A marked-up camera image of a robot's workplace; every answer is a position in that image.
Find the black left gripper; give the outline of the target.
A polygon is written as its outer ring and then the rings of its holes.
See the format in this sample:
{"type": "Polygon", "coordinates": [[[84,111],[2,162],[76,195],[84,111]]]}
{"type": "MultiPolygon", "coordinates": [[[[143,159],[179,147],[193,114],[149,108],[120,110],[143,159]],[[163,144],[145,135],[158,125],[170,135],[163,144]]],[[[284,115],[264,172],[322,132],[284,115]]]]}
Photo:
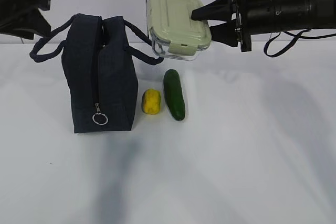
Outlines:
{"type": "Polygon", "coordinates": [[[51,25],[38,9],[50,10],[51,0],[1,0],[1,34],[33,40],[35,35],[49,37],[51,25]],[[10,15],[29,11],[8,21],[10,15]]]}

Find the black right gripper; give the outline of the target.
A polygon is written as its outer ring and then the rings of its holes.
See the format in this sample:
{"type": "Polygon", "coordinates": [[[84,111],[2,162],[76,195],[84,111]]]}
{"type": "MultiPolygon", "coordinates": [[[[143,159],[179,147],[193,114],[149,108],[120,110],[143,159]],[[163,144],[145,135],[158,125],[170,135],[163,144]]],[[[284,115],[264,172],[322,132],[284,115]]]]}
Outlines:
{"type": "Polygon", "coordinates": [[[219,20],[226,23],[210,27],[212,41],[251,51],[251,36],[275,31],[277,0],[215,0],[192,11],[195,21],[219,20]]]}

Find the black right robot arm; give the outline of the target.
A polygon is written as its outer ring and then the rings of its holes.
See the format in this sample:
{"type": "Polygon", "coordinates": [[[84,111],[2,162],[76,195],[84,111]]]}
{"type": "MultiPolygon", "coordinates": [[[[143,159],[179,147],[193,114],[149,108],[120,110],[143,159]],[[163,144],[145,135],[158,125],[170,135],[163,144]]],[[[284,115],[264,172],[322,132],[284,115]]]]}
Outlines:
{"type": "Polygon", "coordinates": [[[292,41],[272,55],[288,51],[303,33],[313,29],[335,28],[335,0],[215,0],[195,9],[192,20],[220,20],[210,27],[212,40],[242,52],[251,51],[251,37],[268,33],[285,33],[292,41]]]}

